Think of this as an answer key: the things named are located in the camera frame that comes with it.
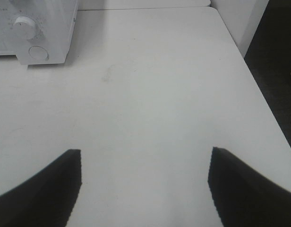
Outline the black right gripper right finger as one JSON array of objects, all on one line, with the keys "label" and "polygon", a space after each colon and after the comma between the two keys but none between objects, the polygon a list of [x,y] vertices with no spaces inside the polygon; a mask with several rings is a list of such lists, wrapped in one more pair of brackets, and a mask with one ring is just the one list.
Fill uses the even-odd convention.
[{"label": "black right gripper right finger", "polygon": [[291,227],[291,192],[214,147],[208,185],[225,227]]}]

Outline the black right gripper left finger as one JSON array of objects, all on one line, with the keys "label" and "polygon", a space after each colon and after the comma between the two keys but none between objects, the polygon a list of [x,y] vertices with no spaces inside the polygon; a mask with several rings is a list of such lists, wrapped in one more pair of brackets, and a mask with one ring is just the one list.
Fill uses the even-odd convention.
[{"label": "black right gripper left finger", "polygon": [[65,227],[81,185],[81,150],[69,149],[0,195],[0,227]]}]

